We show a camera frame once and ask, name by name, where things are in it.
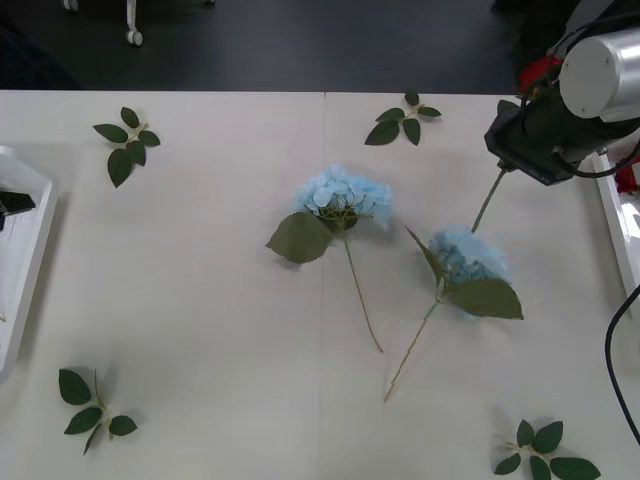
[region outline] chair leg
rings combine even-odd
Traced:
[[[142,34],[136,29],[136,0],[127,0],[127,42],[134,47],[139,47],[144,42]]]

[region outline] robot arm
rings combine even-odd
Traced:
[[[640,128],[640,29],[588,37],[537,85],[498,113],[487,148],[507,171],[544,185],[572,178],[586,156]]]

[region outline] hydrangea flower head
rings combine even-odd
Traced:
[[[294,208],[319,215],[325,208],[350,210],[358,216],[371,217],[387,227],[392,212],[391,187],[360,175],[347,173],[340,165],[310,178],[296,193]]]
[[[452,285],[488,278],[511,283],[504,254],[484,243],[465,225],[450,225],[436,233],[429,241],[429,250]]]

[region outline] silver cylinder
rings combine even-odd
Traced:
[[[560,71],[560,93],[581,118],[640,117],[640,28],[581,40]]]

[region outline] table surface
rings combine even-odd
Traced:
[[[609,319],[624,300],[592,181],[508,175],[480,232],[502,249],[525,320],[436,310],[398,389],[384,390],[434,282],[404,225],[427,239],[470,224],[498,174],[483,133],[498,97],[424,95],[443,112],[414,147],[364,139],[397,94],[0,92],[0,144],[63,192],[18,363],[0,386],[0,478],[402,480],[494,478],[521,419],[563,420],[560,453],[635,479],[640,455],[609,384]],[[115,190],[91,129],[141,112],[162,146]],[[331,163],[391,185],[389,232],[363,222],[353,255],[299,268],[264,248],[291,197]],[[638,330],[614,363],[640,418]],[[139,430],[85,457],[63,431],[77,368]],[[521,468],[512,478],[530,478]]]

